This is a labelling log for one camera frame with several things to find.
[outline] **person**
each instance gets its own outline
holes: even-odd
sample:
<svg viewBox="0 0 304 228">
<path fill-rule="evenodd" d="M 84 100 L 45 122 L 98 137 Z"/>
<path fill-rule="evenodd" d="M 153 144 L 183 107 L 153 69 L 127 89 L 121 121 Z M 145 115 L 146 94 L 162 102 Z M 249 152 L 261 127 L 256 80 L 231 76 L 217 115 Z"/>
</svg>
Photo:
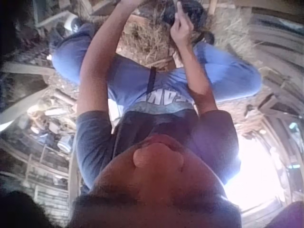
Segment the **person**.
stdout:
<svg viewBox="0 0 304 228">
<path fill-rule="evenodd" d="M 95 35 L 84 24 L 53 54 L 55 69 L 79 84 L 76 154 L 89 188 L 69 227 L 241 227 L 223 188 L 239 172 L 238 138 L 216 102 L 256 94 L 261 76 L 211 45 L 193 48 L 180 2 L 171 37 L 183 68 L 155 72 L 116 54 L 142 2 L 121 0 Z M 113 133 L 109 98 L 123 109 Z"/>
</svg>

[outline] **hay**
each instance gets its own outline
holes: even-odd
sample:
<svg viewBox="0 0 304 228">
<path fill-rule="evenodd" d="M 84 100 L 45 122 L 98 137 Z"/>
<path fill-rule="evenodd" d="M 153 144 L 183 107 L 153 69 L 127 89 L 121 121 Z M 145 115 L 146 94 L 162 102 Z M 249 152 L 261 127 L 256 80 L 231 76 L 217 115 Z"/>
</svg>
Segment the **hay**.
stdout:
<svg viewBox="0 0 304 228">
<path fill-rule="evenodd" d="M 172 56 L 170 30 L 162 25 L 127 23 L 117 53 L 144 66 Z"/>
<path fill-rule="evenodd" d="M 240 58 L 259 69 L 262 63 L 257 60 L 255 44 L 249 36 L 250 16 L 251 9 L 217 8 L 211 20 L 210 31 L 215 35 L 216 47 L 228 52 L 231 52 L 232 48 Z"/>
</svg>

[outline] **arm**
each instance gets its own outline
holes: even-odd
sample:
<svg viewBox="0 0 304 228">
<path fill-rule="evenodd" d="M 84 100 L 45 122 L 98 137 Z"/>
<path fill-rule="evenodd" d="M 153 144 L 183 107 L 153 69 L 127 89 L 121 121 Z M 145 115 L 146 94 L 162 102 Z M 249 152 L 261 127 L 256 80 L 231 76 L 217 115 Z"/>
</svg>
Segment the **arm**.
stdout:
<svg viewBox="0 0 304 228">
<path fill-rule="evenodd" d="M 179 49 L 186 70 L 190 94 L 201 116 L 205 112 L 217 110 L 217 106 L 206 72 L 198 62 L 192 49 L 190 33 L 193 30 L 193 24 L 183 12 L 180 2 L 177 4 L 177 9 L 175 22 L 171 28 L 171 36 Z"/>
<path fill-rule="evenodd" d="M 124 25 L 140 2 L 122 0 L 94 36 L 80 70 L 78 116 L 87 111 L 108 112 L 107 74 Z"/>
</svg>

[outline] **hair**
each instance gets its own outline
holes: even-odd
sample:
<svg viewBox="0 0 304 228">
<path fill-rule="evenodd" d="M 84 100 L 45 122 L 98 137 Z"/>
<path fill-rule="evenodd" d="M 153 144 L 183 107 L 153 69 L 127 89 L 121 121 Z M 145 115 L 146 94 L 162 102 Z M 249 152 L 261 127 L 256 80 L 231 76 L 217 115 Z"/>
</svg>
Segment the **hair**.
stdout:
<svg viewBox="0 0 304 228">
<path fill-rule="evenodd" d="M 2 228 L 59 228 L 49 221 L 44 210 L 29 195 L 20 191 L 1 193 L 0 213 Z"/>
</svg>

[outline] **mouth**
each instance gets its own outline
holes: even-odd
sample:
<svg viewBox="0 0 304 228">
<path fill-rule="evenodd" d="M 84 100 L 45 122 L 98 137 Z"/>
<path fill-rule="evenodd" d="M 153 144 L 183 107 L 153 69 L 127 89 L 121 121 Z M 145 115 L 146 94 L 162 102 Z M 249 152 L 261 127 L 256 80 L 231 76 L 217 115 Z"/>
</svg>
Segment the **mouth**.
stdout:
<svg viewBox="0 0 304 228">
<path fill-rule="evenodd" d="M 140 142 L 139 146 L 140 146 L 140 148 L 144 148 L 153 143 L 162 143 L 162 144 L 166 145 L 167 147 L 169 147 L 171 150 L 180 152 L 180 153 L 184 153 L 186 151 L 183 145 L 181 145 L 178 141 L 176 141 L 175 139 L 173 139 L 165 134 L 156 134 L 156 135 L 150 136 L 150 137 L 146 138 L 145 140 L 143 140 L 142 142 Z"/>
</svg>

